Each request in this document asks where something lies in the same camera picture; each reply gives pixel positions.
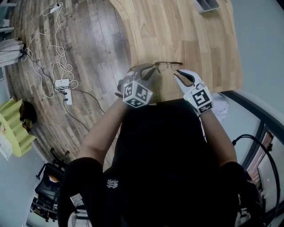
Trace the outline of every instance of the forearm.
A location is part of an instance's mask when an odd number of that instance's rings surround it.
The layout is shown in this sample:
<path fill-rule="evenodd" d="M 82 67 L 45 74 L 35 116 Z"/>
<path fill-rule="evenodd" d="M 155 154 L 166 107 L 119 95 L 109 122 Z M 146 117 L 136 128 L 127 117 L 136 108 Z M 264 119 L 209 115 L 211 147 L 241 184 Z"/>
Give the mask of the forearm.
<path fill-rule="evenodd" d="M 92 157 L 102 165 L 127 111 L 127 104 L 117 99 L 85 137 L 79 156 Z"/>
<path fill-rule="evenodd" d="M 206 140 L 212 147 L 219 167 L 230 161 L 237 161 L 235 148 L 227 133 L 211 110 L 201 115 Z"/>

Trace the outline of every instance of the black cable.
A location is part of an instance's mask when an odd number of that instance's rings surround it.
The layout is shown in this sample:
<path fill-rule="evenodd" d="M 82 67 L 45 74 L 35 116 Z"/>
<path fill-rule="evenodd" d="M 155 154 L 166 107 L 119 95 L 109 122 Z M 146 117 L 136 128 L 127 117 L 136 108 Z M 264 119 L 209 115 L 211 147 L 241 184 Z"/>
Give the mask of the black cable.
<path fill-rule="evenodd" d="M 62 103 L 63 103 L 63 106 L 65 107 L 66 112 L 67 112 L 73 119 L 75 119 L 77 122 L 81 123 L 81 124 L 85 127 L 85 129 L 89 132 L 89 130 L 87 129 L 87 127 L 84 125 L 83 122 L 79 121 L 77 118 L 73 117 L 73 116 L 68 112 L 68 110 L 67 110 L 67 108 L 66 108 L 66 106 L 65 106 L 65 104 L 64 104 L 64 100 L 63 100 Z"/>
<path fill-rule="evenodd" d="M 35 62 L 35 63 L 37 64 L 37 66 L 42 70 L 43 74 L 44 74 L 45 76 L 47 76 L 48 78 L 50 78 L 50 80 L 51 80 L 51 82 L 52 82 L 53 90 L 54 90 L 54 84 L 53 84 L 52 78 L 44 73 L 43 68 L 38 64 L 39 59 L 37 59 L 36 61 L 34 61 L 34 60 L 32 60 L 31 56 L 28 55 L 26 52 L 24 52 L 24 51 L 19 51 L 19 52 L 21 52 L 23 55 L 27 55 L 27 56 L 30 58 L 30 60 L 31 60 L 32 62 Z M 72 91 L 72 90 L 76 90 L 76 91 L 83 92 L 83 93 L 86 93 L 86 94 L 90 95 L 92 98 L 94 98 L 94 99 L 98 102 L 98 105 L 99 105 L 100 110 L 104 113 L 104 111 L 102 110 L 102 108 L 101 108 L 101 106 L 100 106 L 100 104 L 99 104 L 99 101 L 98 101 L 92 94 L 90 94 L 90 93 L 88 93 L 88 92 L 86 92 L 86 91 L 78 90 L 78 89 L 70 89 L 70 90 L 71 90 L 71 91 Z M 61 90 L 60 88 L 58 89 L 58 91 L 59 91 L 59 93 L 61 93 L 61 94 L 63 94 L 63 92 L 64 92 L 64 90 Z M 81 121 L 79 121 L 77 118 L 73 117 L 73 116 L 68 112 L 68 110 L 67 110 L 67 108 L 66 108 L 66 106 L 65 106 L 65 104 L 64 104 L 64 100 L 63 100 L 63 105 L 64 105 L 64 107 L 65 107 L 66 112 L 67 112 L 73 119 L 75 119 L 76 121 L 78 121 L 79 123 L 81 123 L 81 124 L 85 127 L 85 129 L 89 132 L 88 128 L 87 128 Z"/>
<path fill-rule="evenodd" d="M 101 109 L 101 111 L 102 111 L 103 113 L 105 113 L 105 112 L 102 110 L 102 108 L 101 108 L 101 106 L 100 106 L 100 104 L 99 104 L 99 101 L 98 101 L 93 95 L 91 95 L 90 93 L 88 93 L 88 92 L 86 92 L 86 91 L 82 91 L 82 90 L 78 90 L 78 89 L 71 89 L 71 91 L 73 91 L 73 90 L 80 91 L 80 92 L 83 92 L 83 93 L 85 93 L 85 94 L 90 95 L 92 98 L 94 98 L 94 99 L 97 101 L 97 103 L 98 103 L 99 108 Z"/>
<path fill-rule="evenodd" d="M 273 170 L 274 177 L 275 177 L 275 182 L 276 182 L 276 206 L 275 206 L 275 211 L 274 211 L 274 215 L 273 215 L 272 220 L 268 224 L 266 224 L 266 226 L 268 226 L 273 221 L 273 219 L 277 216 L 278 208 L 279 208 L 280 191 L 281 191 L 281 189 L 280 189 L 280 180 L 279 180 L 278 170 L 277 170 L 276 164 L 274 162 L 274 159 L 272 158 L 272 156 L 269 153 L 269 151 L 267 150 L 267 148 L 257 138 L 255 138 L 254 136 L 249 135 L 249 134 L 241 135 L 237 139 L 232 141 L 233 145 L 235 146 L 237 141 L 239 139 L 241 139 L 241 138 L 250 138 L 253 141 L 255 141 L 264 150 L 264 152 L 267 155 L 267 157 L 268 157 L 268 159 L 269 159 L 269 161 L 271 163 L 271 166 L 272 166 L 272 170 Z"/>

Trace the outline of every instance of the gloved hand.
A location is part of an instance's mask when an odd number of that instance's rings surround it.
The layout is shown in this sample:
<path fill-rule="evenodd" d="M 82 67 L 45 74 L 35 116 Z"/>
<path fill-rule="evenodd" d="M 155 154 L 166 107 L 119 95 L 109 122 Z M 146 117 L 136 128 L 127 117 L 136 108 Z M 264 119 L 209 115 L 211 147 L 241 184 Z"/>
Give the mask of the gloved hand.
<path fill-rule="evenodd" d="M 192 85 L 186 85 L 177 74 L 174 74 L 184 94 L 183 98 L 191 104 L 198 114 L 210 110 L 213 107 L 212 97 L 208 87 L 205 86 L 199 75 L 190 70 L 177 70 L 177 72 L 193 83 Z"/>
<path fill-rule="evenodd" d="M 132 107 L 147 105 L 153 92 L 149 90 L 153 79 L 158 73 L 153 64 L 142 64 L 132 67 L 124 79 L 118 82 L 117 89 L 123 101 Z"/>

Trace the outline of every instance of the white cable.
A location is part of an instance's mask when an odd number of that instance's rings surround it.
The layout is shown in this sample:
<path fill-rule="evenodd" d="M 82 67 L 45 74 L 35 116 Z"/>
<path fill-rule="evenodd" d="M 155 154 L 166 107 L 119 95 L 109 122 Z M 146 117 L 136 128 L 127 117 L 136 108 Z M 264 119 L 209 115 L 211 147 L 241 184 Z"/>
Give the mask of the white cable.
<path fill-rule="evenodd" d="M 38 32 L 38 33 L 32 38 L 32 40 L 30 41 L 30 43 L 29 43 L 29 45 L 28 45 L 28 48 L 26 48 L 26 50 L 28 50 L 28 51 L 27 51 L 27 54 L 31 53 L 31 59 L 33 60 L 33 52 L 32 52 L 31 49 L 30 49 L 30 45 L 31 45 L 32 41 L 35 39 L 35 37 L 36 37 L 37 35 L 46 35 L 46 37 L 47 37 L 47 39 L 48 39 L 48 42 L 49 42 L 49 45 L 50 45 L 51 47 L 56 47 L 56 52 L 57 52 L 57 54 L 60 56 L 59 62 L 54 62 L 54 63 L 53 63 L 53 66 L 52 66 L 52 84 L 54 85 L 54 65 L 59 64 L 60 68 L 63 69 L 63 72 L 62 72 L 62 75 L 61 75 L 61 78 L 60 78 L 60 86 L 61 86 L 61 83 L 62 83 L 63 76 L 66 74 L 66 72 L 68 72 L 68 73 L 70 73 L 70 74 L 73 76 L 73 79 L 69 82 L 69 84 L 71 84 L 72 82 L 77 82 L 77 86 L 71 88 L 71 90 L 72 90 L 72 89 L 75 89 L 75 88 L 77 88 L 77 87 L 79 86 L 79 82 L 78 82 L 77 80 L 75 80 L 75 76 L 74 76 L 74 74 L 71 72 L 71 71 L 73 70 L 72 65 L 71 65 L 71 64 L 67 64 L 67 58 L 66 58 L 66 53 L 65 53 L 64 47 L 57 45 L 57 37 L 56 37 L 56 36 L 57 36 L 58 29 L 63 26 L 63 23 L 59 23 L 59 22 L 58 22 L 58 17 L 59 17 L 59 15 L 60 15 L 60 13 L 61 13 L 61 10 L 62 10 L 62 8 L 63 8 L 63 3 L 60 2 L 60 1 L 58 1 L 58 3 L 56 3 L 54 6 L 51 6 L 51 7 L 46 8 L 46 9 L 43 11 L 42 15 L 43 15 L 43 16 L 49 15 L 49 14 L 50 14 L 50 11 L 49 11 L 48 14 L 44 14 L 44 12 L 45 12 L 46 10 L 50 9 L 50 8 L 54 8 L 57 4 L 60 4 L 61 7 L 60 7 L 59 14 L 58 14 L 57 17 L 56 17 L 56 22 L 57 22 L 58 27 L 57 27 L 56 33 L 55 33 L 55 45 L 52 45 L 52 44 L 50 43 L 50 40 L 49 40 L 49 37 L 48 37 L 47 34 L 43 34 L 43 33 Z M 64 65 L 61 63 L 62 58 L 65 59 L 65 64 L 64 64 Z M 43 94 L 44 94 L 47 98 L 53 98 L 53 97 L 54 97 L 54 91 L 53 91 L 52 96 L 50 96 L 50 97 L 47 96 L 47 95 L 45 94 L 45 92 L 43 91 L 43 77 L 42 77 L 41 74 L 39 74 L 39 73 L 35 70 L 33 62 L 32 62 L 32 68 L 33 68 L 33 70 L 40 76 L 40 79 L 41 79 L 41 90 L 42 90 Z"/>

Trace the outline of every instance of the black chair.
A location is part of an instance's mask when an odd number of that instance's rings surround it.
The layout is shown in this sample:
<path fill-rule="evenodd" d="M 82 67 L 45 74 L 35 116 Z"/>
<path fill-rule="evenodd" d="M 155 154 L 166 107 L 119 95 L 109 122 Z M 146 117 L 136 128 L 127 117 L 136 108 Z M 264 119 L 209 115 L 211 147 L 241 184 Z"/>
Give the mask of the black chair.
<path fill-rule="evenodd" d="M 53 221 L 57 220 L 58 196 L 64 178 L 64 171 L 62 169 L 67 166 L 64 160 L 60 160 L 54 154 L 53 148 L 51 149 L 51 153 L 55 157 L 53 164 L 44 164 L 39 174 L 36 175 L 36 178 L 40 180 L 40 175 L 44 170 L 42 180 L 35 188 L 38 198 L 34 198 L 31 206 L 31 212 L 37 213 L 43 217 L 46 222 L 48 222 L 49 218 Z"/>

